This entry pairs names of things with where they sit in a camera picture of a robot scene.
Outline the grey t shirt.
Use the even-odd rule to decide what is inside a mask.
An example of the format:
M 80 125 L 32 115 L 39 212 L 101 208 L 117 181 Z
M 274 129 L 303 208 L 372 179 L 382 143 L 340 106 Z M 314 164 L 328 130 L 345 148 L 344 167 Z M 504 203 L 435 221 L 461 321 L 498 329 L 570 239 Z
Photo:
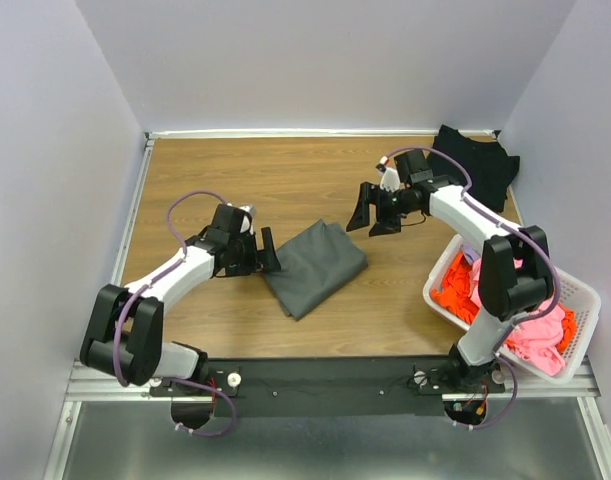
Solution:
M 283 313 L 302 320 L 368 266 L 338 223 L 320 219 L 276 251 L 281 269 L 264 279 Z

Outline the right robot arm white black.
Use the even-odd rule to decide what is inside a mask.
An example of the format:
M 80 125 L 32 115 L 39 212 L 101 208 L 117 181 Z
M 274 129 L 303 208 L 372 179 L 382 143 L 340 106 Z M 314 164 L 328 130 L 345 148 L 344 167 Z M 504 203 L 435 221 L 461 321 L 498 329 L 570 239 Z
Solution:
M 479 312 L 429 376 L 435 384 L 465 392 L 491 372 L 499 349 L 518 325 L 554 308 L 560 279 L 542 229 L 520 227 L 475 200 L 469 193 L 470 175 L 463 176 L 463 184 L 435 175 L 426 158 L 431 151 L 408 147 L 383 156 L 375 166 L 379 182 L 360 185 L 346 229 L 395 234 L 404 217 L 419 211 L 450 226 L 479 253 Z

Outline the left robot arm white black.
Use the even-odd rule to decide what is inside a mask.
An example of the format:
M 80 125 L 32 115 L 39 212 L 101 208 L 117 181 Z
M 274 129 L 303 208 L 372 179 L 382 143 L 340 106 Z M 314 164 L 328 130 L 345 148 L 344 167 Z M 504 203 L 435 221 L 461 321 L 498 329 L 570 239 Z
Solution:
M 153 272 L 123 287 L 107 284 L 98 292 L 79 353 L 83 365 L 114 376 L 122 386 L 172 378 L 186 395 L 205 387 L 207 353 L 164 342 L 165 315 L 213 278 L 274 273 L 281 264 L 272 230 L 254 227 L 249 206 L 220 204 L 198 234 L 177 238 L 177 253 Z

